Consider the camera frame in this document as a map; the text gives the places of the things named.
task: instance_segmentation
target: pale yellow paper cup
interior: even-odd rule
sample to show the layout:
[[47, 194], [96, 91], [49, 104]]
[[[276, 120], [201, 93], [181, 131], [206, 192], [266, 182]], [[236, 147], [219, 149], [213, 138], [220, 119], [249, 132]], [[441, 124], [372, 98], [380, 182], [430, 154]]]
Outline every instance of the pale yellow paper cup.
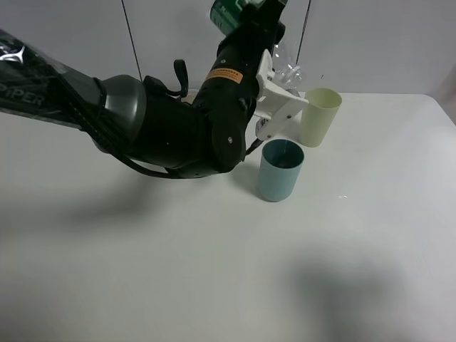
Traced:
[[302, 113], [299, 141], [307, 147], [318, 147], [341, 107], [342, 97], [327, 88], [310, 90], [304, 97], [309, 104]]

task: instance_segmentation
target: white table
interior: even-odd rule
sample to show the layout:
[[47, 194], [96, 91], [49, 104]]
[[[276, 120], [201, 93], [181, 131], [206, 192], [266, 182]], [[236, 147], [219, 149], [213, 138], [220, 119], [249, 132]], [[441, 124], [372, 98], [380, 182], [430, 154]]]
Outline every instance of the white table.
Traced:
[[276, 204], [255, 192], [260, 150], [151, 180], [1, 115], [0, 337], [454, 341], [456, 127], [423, 95], [343, 100]]

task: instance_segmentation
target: black cable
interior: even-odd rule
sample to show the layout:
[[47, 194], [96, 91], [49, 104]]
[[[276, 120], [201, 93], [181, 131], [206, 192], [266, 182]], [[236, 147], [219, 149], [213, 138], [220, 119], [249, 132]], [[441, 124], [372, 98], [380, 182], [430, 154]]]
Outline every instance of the black cable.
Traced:
[[133, 39], [133, 35], [131, 33], [131, 28], [130, 28], [130, 22], [128, 21], [127, 9], [125, 8], [125, 3], [123, 2], [123, 0], [121, 0], [121, 2], [122, 2], [123, 13], [125, 15], [125, 21], [127, 22], [128, 34], [130, 34], [130, 41], [131, 41], [131, 46], [133, 47], [133, 54], [135, 55], [136, 67], [138, 68], [138, 73], [140, 74], [140, 80], [142, 82], [143, 75], [141, 74], [140, 62], [138, 61], [138, 54], [136, 53], [135, 40]]
[[254, 152], [258, 147], [261, 146], [263, 140], [256, 139], [249, 147], [249, 149], [245, 152], [245, 155], [249, 155], [250, 153]]
[[124, 155], [117, 145], [117, 143], [122, 140], [122, 135], [116, 134], [114, 136], [111, 131], [106, 130], [102, 125], [99, 125], [99, 123], [96, 122], [97, 118], [94, 115], [83, 114], [90, 112], [90, 110], [87, 109], [84, 99], [73, 89], [73, 87], [64, 77], [62, 77], [60, 73], [58, 73], [45, 60], [43, 60], [43, 62], [48, 66], [48, 71], [54, 77], [54, 82], [56, 83], [55, 92], [58, 94], [56, 97], [61, 100], [63, 106], [69, 109], [69, 113], [74, 116], [76, 122], [81, 126], [81, 128], [86, 131], [104, 151], [111, 154], [121, 163], [143, 175], [156, 178], [179, 179], [177, 175], [149, 170]]
[[311, 5], [312, 0], [309, 0], [309, 4], [307, 5], [306, 16], [304, 17], [304, 24], [302, 26], [301, 40], [299, 41], [298, 54], [296, 56], [296, 64], [299, 64], [299, 56], [301, 55], [302, 43], [304, 41], [304, 33], [306, 32], [307, 21], [309, 19], [309, 13], [311, 11]]

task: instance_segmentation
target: robotic arm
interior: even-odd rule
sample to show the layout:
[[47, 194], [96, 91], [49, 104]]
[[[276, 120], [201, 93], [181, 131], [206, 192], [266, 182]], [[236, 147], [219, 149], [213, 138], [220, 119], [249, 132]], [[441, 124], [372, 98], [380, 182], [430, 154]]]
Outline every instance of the robotic arm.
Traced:
[[[125, 75], [100, 81], [0, 31], [0, 110], [85, 131], [103, 152], [144, 175], [196, 178], [229, 172], [246, 156], [245, 131], [268, 88], [271, 52], [284, 35], [279, 19], [285, 4], [264, 0], [245, 8], [242, 24], [220, 43], [192, 105], [180, 101], [188, 92], [184, 61], [175, 61], [182, 86], [177, 92], [150, 76], [142, 83]], [[265, 127], [271, 116], [260, 112]]]

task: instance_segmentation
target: blue cup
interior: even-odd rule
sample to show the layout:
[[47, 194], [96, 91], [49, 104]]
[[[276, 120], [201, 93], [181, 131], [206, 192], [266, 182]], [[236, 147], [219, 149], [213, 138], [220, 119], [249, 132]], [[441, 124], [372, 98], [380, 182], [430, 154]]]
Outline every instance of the blue cup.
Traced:
[[285, 139], [272, 140], [263, 147], [259, 168], [259, 191], [266, 200], [280, 202], [293, 192], [304, 152]]

